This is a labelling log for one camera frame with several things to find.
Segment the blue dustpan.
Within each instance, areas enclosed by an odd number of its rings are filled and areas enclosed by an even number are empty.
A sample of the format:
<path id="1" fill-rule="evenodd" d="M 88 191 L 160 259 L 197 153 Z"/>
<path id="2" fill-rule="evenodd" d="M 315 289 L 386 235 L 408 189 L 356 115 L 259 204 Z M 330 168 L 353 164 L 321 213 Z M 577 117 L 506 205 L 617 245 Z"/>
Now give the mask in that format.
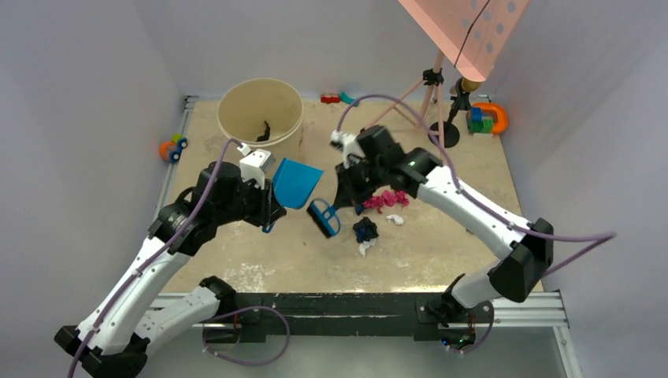
<path id="1" fill-rule="evenodd" d="M 322 169 L 284 158 L 272 178 L 277 202 L 288 209 L 303 208 L 323 173 Z"/>

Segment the blue hand brush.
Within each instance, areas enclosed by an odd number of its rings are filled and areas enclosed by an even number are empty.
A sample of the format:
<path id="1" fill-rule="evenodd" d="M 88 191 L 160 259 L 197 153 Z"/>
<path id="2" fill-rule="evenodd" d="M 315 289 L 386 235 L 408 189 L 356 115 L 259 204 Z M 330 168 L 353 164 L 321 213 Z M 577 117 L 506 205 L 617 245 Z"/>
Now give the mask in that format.
<path id="1" fill-rule="evenodd" d="M 337 208 L 323 198 L 314 198 L 306 209 L 325 238 L 332 238 L 340 233 L 341 223 L 336 211 Z"/>

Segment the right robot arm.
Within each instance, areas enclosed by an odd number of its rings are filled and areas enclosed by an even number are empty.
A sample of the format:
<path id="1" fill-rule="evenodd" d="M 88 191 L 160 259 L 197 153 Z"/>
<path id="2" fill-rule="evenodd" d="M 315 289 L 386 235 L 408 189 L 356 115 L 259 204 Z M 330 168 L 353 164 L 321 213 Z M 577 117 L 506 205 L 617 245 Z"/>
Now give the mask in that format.
<path id="1" fill-rule="evenodd" d="M 459 276 L 445 291 L 442 309 L 448 318 L 460 321 L 473 307 L 496 298 L 524 302 L 550 268 L 554 229 L 549 222 L 508 213 L 425 148 L 404 151 L 381 125 L 357 135 L 334 131 L 330 144 L 342 154 L 334 208 L 357 205 L 389 186 L 445 213 L 495 255 L 491 267 Z"/>

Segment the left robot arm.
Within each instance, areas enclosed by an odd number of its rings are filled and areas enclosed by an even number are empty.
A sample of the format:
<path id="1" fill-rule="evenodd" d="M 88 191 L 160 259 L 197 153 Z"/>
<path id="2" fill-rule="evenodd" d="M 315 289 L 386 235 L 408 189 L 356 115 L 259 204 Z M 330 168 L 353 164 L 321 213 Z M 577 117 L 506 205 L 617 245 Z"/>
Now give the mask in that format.
<path id="1" fill-rule="evenodd" d="M 141 249 L 114 289 L 78 325 L 64 325 L 55 343 L 93 377 L 136 377 L 166 342 L 200 321 L 224 322 L 238 306 L 236 291 L 209 276 L 185 297 L 156 313 L 163 287 L 220 226 L 244 221 L 268 232 L 285 209 L 273 183 L 248 164 L 213 162 L 198 183 L 163 207 Z"/>

